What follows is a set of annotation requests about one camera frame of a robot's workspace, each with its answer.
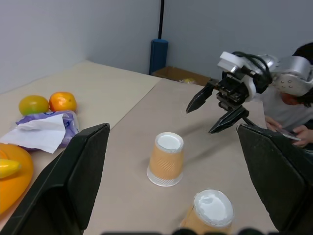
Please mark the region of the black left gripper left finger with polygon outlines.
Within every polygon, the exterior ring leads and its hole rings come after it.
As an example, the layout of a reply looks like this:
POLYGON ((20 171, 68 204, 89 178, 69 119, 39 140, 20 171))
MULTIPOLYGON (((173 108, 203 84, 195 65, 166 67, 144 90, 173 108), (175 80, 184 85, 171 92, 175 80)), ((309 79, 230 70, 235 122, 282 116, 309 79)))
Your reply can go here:
POLYGON ((110 125, 75 135, 39 174, 0 235, 83 235, 100 187, 110 125))

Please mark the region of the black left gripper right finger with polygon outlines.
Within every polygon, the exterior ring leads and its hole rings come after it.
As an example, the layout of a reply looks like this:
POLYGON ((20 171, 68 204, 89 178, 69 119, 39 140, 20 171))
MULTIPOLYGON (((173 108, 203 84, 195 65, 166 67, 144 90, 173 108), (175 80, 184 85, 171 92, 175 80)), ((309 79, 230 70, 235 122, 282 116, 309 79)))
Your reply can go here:
POLYGON ((275 228, 313 235, 313 152, 282 134, 237 127, 251 181, 275 228))

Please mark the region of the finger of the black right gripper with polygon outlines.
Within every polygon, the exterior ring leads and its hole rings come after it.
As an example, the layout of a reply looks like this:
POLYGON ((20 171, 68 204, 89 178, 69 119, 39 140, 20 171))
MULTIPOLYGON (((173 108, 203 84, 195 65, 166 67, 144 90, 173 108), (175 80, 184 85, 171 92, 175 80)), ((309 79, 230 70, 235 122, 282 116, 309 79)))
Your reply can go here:
POLYGON ((193 112, 200 108, 206 100, 212 95, 213 90, 218 86, 217 80, 210 80, 198 93, 194 95, 194 97, 189 102, 186 113, 193 112))
POLYGON ((219 133, 231 126, 233 126, 237 121, 242 118, 247 118, 249 111, 244 107, 237 107, 232 111, 228 111, 213 125, 209 130, 210 134, 219 133))

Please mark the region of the smartphone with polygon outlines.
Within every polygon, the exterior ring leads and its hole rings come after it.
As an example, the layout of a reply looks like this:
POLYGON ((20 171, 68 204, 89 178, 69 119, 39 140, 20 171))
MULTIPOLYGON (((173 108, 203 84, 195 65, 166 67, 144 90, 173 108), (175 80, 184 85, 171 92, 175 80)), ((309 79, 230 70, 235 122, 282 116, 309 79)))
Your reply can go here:
POLYGON ((284 129, 274 128, 278 133, 282 134, 284 137, 293 140, 293 141, 301 141, 294 133, 290 133, 284 129))

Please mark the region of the person's right hand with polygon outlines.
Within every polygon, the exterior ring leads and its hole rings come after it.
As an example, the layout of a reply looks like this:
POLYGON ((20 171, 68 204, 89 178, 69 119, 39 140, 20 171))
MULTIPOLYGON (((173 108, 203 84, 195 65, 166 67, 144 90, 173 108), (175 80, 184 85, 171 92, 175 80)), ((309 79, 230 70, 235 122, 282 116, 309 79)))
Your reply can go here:
POLYGON ((277 121, 272 119, 271 117, 265 116, 266 126, 269 130, 276 131, 277 129, 281 129, 282 126, 277 121))

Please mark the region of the person's left hand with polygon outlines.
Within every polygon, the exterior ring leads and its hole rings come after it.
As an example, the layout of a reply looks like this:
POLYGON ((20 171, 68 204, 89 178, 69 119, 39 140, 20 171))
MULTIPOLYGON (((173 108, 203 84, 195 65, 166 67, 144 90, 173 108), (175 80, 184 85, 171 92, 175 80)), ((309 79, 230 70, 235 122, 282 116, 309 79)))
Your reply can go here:
POLYGON ((308 129, 306 126, 302 125, 293 129, 293 132, 296 134, 296 137, 299 138, 299 141, 294 142, 293 144, 299 147, 305 147, 306 145, 313 143, 313 130, 308 129))

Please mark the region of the brown cardboard box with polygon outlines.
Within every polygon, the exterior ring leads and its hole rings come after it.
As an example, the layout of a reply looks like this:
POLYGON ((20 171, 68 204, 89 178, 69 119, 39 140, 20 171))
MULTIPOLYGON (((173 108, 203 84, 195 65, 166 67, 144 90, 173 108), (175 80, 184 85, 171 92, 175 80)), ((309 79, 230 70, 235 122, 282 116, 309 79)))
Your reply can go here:
POLYGON ((196 85, 200 86, 205 86, 211 80, 210 77, 171 66, 159 69, 152 75, 177 82, 180 82, 182 79, 193 78, 196 80, 196 85))

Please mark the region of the orange plastic plate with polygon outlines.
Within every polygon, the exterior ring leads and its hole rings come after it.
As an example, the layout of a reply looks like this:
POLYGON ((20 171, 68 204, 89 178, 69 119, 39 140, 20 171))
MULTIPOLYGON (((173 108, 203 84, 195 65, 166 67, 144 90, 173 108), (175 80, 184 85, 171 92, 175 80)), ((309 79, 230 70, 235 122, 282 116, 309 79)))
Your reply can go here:
POLYGON ((9 177, 0 179, 0 216, 5 213, 29 186, 34 172, 31 155, 23 148, 0 143, 0 159, 19 162, 22 167, 9 177))

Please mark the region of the yellow toy banana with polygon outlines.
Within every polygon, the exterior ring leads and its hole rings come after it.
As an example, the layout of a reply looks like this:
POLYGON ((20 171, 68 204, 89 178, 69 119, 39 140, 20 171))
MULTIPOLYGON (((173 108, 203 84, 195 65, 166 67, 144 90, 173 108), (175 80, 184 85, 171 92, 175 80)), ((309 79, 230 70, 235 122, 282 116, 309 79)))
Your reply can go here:
POLYGON ((9 177, 20 170, 22 165, 13 160, 0 159, 0 179, 9 177))

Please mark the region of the person in white shirt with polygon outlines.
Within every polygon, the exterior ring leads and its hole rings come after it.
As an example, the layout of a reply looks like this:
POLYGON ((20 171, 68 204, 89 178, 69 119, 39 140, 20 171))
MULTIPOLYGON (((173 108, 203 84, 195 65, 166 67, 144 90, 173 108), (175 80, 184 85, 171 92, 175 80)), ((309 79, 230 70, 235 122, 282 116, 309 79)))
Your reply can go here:
MULTIPOLYGON (((265 116, 290 133, 302 125, 313 130, 313 42, 282 59, 272 74, 273 83, 259 95, 265 116)), ((313 143, 303 148, 313 152, 313 143)))

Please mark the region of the blue foam cylinder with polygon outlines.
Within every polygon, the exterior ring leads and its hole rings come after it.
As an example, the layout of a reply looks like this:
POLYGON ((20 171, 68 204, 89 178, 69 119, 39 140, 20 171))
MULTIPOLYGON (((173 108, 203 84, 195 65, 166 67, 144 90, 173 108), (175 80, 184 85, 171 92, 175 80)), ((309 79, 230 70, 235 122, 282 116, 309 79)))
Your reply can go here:
POLYGON ((149 75, 166 67, 168 45, 168 41, 163 39, 153 39, 151 41, 149 75))

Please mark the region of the orange ribbed paper cup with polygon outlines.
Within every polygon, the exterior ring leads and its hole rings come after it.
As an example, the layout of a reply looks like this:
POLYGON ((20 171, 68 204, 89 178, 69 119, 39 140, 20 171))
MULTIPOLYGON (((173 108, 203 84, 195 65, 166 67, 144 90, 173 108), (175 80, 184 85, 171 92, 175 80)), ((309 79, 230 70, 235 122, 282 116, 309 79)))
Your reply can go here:
POLYGON ((234 210, 228 197, 219 190, 206 189, 194 196, 180 227, 196 235, 229 235, 233 219, 234 210))
POLYGON ((183 176, 183 147, 181 136, 163 132, 156 136, 147 167, 147 177, 155 185, 172 187, 183 176))

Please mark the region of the black vertical pole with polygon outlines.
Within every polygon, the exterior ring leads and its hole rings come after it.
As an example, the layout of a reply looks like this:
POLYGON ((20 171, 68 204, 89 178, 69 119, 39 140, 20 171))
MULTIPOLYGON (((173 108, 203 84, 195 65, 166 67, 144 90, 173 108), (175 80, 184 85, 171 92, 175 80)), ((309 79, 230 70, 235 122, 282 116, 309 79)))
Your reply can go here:
POLYGON ((164 8, 165 8, 165 0, 160 0, 159 25, 158 25, 158 37, 157 37, 159 40, 162 39, 164 8))

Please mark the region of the green yellow mango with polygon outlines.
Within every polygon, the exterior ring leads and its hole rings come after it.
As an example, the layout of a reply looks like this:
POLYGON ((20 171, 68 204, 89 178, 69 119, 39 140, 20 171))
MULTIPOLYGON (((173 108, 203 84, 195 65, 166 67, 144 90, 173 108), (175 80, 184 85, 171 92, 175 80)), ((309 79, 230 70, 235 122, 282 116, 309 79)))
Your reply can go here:
POLYGON ((19 102, 19 111, 23 116, 49 111, 49 103, 40 95, 29 95, 19 102))

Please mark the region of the orange fruit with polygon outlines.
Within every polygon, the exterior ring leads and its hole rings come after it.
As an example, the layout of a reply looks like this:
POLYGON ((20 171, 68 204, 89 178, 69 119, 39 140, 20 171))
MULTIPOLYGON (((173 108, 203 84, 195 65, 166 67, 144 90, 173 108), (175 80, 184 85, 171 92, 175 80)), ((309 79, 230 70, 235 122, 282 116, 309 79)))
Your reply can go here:
POLYGON ((76 111, 77 102, 72 93, 56 92, 49 99, 49 107, 51 111, 76 111))

